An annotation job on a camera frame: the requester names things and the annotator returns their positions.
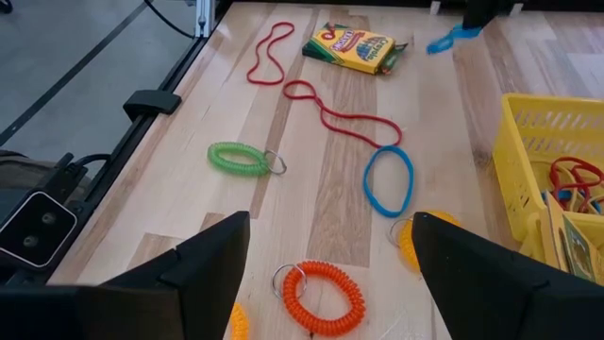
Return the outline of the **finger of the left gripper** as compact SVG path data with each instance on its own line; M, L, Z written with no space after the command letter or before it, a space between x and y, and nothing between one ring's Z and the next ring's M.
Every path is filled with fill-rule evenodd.
M463 28L481 27L481 0L467 0L466 11L463 15Z
M499 0L484 0L481 6L480 27L487 26L499 12Z

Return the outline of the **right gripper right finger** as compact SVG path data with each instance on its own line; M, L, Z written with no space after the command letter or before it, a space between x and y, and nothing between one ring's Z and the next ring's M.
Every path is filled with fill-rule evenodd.
M428 212L413 216L411 237L452 338L602 339L602 286Z

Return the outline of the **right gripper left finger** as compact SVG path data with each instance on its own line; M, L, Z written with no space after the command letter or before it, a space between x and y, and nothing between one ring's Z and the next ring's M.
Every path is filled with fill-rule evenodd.
M87 339L221 339L238 294L250 215L235 212L175 248L89 289Z

